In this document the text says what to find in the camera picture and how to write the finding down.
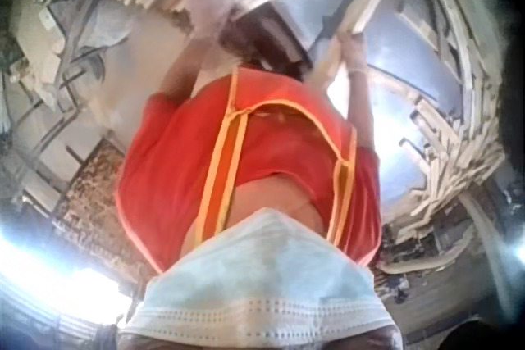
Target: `face mask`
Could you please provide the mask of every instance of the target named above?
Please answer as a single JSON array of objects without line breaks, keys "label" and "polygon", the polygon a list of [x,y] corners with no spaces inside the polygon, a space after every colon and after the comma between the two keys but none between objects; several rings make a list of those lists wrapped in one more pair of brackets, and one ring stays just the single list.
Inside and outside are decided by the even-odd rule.
[{"label": "face mask", "polygon": [[319,348],[393,324],[369,270],[264,208],[154,278],[122,333],[204,347]]}]

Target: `hand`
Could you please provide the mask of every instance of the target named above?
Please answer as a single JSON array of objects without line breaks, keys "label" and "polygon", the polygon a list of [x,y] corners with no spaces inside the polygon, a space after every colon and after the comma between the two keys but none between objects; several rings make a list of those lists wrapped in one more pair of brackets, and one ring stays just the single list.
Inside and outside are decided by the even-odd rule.
[{"label": "hand", "polygon": [[194,35],[203,38],[218,37],[232,7],[232,0],[189,0],[188,11],[194,26]]},{"label": "hand", "polygon": [[349,73],[352,71],[366,72],[368,69],[367,52],[363,34],[337,32],[341,44],[341,56]]}]

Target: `orange apron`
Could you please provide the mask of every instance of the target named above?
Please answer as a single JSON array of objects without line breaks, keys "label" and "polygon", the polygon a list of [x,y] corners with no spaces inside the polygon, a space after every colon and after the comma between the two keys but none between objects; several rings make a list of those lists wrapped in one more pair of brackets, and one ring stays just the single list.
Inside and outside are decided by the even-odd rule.
[{"label": "orange apron", "polygon": [[264,105],[288,106],[301,112],[315,124],[336,155],[334,202],[326,239],[338,247],[354,188],[356,130],[332,109],[327,111],[326,106],[313,103],[308,95],[291,98],[287,89],[261,86],[256,79],[250,70],[235,69],[231,76],[226,112],[213,149],[196,219],[194,247],[224,230],[248,116]]}]

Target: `orange strap with yellow edging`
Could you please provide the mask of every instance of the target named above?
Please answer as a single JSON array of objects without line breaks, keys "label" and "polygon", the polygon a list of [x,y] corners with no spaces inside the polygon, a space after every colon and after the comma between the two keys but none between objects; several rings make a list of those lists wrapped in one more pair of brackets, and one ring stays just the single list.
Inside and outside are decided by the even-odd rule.
[{"label": "orange strap with yellow edging", "polygon": [[[228,209],[231,203],[231,195],[235,187],[235,176],[239,166],[240,152],[246,133],[249,113],[256,108],[274,102],[260,102],[256,107],[237,110],[235,108],[235,95],[238,83],[238,70],[235,68],[231,75],[230,92],[226,113],[221,123],[221,129],[215,142],[212,160],[208,168],[206,183],[204,184],[199,213],[197,214],[195,226],[195,247],[210,239],[224,230]],[[280,100],[280,105],[293,107],[311,119],[316,127],[319,127],[311,113],[305,108],[291,101]],[[321,130],[325,139],[328,139],[325,130]],[[348,217],[350,199],[354,188],[354,163],[356,152],[356,132],[350,135],[348,152],[336,152],[338,157],[334,167],[334,203],[330,218],[330,225],[326,239],[334,245],[339,245],[343,228]]]}]

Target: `red shirt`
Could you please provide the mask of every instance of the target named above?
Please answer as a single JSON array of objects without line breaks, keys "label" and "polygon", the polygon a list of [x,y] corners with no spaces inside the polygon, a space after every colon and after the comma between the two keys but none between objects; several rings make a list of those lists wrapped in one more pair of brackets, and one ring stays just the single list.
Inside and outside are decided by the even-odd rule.
[{"label": "red shirt", "polygon": [[[180,106],[162,93],[153,95],[126,155],[116,191],[120,218],[126,233],[159,271],[178,260],[197,216],[226,108],[225,79],[210,83]],[[308,192],[327,228],[335,154],[299,113],[286,108],[278,113],[275,108],[261,111],[249,118],[235,185],[288,175]],[[357,148],[355,160],[354,191],[340,248],[367,265],[381,240],[378,160],[368,148]]]}]

